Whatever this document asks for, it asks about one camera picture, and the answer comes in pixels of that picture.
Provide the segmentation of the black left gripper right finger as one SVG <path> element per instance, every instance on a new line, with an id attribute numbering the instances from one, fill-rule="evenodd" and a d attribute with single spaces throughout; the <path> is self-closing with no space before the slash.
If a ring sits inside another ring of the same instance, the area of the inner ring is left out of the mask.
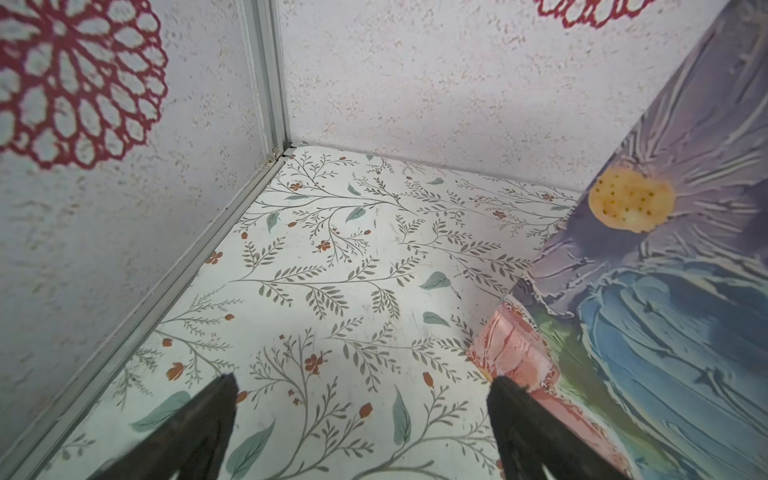
<path id="1" fill-rule="evenodd" d="M 525 390 L 493 380 L 487 410 L 507 479 L 624 479 Z"/>

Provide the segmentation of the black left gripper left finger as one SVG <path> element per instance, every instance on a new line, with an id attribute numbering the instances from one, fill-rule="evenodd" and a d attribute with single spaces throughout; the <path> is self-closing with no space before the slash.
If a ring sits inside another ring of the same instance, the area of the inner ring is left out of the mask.
<path id="1" fill-rule="evenodd" d="M 154 433 L 91 477 L 216 479 L 233 432 L 238 393 L 232 373 L 220 376 Z"/>

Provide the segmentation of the floral paper gift bag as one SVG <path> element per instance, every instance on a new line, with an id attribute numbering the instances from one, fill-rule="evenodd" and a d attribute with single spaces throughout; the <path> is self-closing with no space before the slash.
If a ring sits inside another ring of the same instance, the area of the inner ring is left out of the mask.
<path id="1" fill-rule="evenodd" d="M 727 3 L 467 352 L 634 479 L 767 475 L 767 5 Z"/>

